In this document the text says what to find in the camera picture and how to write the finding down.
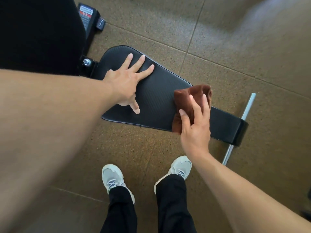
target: foot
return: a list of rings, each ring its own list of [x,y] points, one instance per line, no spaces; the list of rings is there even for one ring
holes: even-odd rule
[[[103,167],[103,170],[101,171],[101,177],[103,179],[103,183],[107,189],[108,194],[112,188],[116,186],[124,186],[130,192],[133,204],[135,203],[134,195],[129,190],[129,188],[126,187],[120,168],[113,164],[107,164]]]
[[[160,181],[162,181],[162,179],[164,179],[170,174],[177,174],[178,176],[181,176],[183,179],[186,180],[186,178],[189,176],[191,168],[192,168],[192,162],[187,158],[187,156],[184,155],[184,156],[180,156],[177,159],[175,159],[171,165],[171,168],[169,169],[168,174],[160,178],[160,180],[158,180],[157,183],[155,184],[153,188],[155,194],[156,194],[156,186]]]

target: silver metal rod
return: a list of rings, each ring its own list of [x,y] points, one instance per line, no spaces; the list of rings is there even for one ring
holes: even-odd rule
[[[256,97],[256,93],[252,93],[251,96],[249,97],[247,105],[246,105],[246,107],[244,109],[244,112],[243,112],[243,115],[242,115],[241,119],[246,120],[246,117],[247,117],[247,115],[248,115],[248,113],[249,113],[249,111],[250,111],[250,109],[251,109],[251,107],[253,105],[255,97]],[[222,161],[223,165],[225,165],[225,166],[227,165],[227,162],[228,162],[228,160],[230,158],[230,155],[231,155],[231,152],[232,152],[233,148],[234,148],[234,145],[229,145],[229,147],[227,149],[227,152],[226,152],[226,155],[224,157],[224,160]]]

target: folded brown towel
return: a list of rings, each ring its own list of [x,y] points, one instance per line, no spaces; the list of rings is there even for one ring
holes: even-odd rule
[[[202,102],[203,94],[206,95],[208,105],[211,108],[212,90],[211,90],[211,86],[209,85],[197,85],[197,86],[193,86],[190,88],[174,91],[174,101],[175,101],[177,111],[173,119],[172,132],[181,134],[182,123],[181,123],[181,117],[179,113],[180,109],[186,112],[186,114],[190,118],[191,125],[193,124],[194,112],[193,112],[193,108],[192,108],[192,105],[189,99],[189,95],[193,95],[194,100],[201,107],[201,110],[203,112],[203,102]]]

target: black pants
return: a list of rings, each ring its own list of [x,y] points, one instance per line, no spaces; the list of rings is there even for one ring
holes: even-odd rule
[[[187,210],[185,180],[175,174],[164,178],[156,188],[159,233],[196,232]],[[137,216],[128,190],[117,186],[109,192],[108,215],[100,233],[135,233]]]

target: person's left hand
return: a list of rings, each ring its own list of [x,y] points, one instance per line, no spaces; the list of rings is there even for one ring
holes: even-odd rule
[[[128,68],[133,59],[133,54],[129,54],[118,70],[109,70],[103,79],[103,82],[111,84],[114,96],[117,97],[117,103],[122,106],[130,105],[136,114],[140,113],[135,100],[136,86],[140,80],[149,76],[154,69],[154,65],[151,65],[145,71],[136,73],[144,63],[145,58],[142,55],[132,67]]]

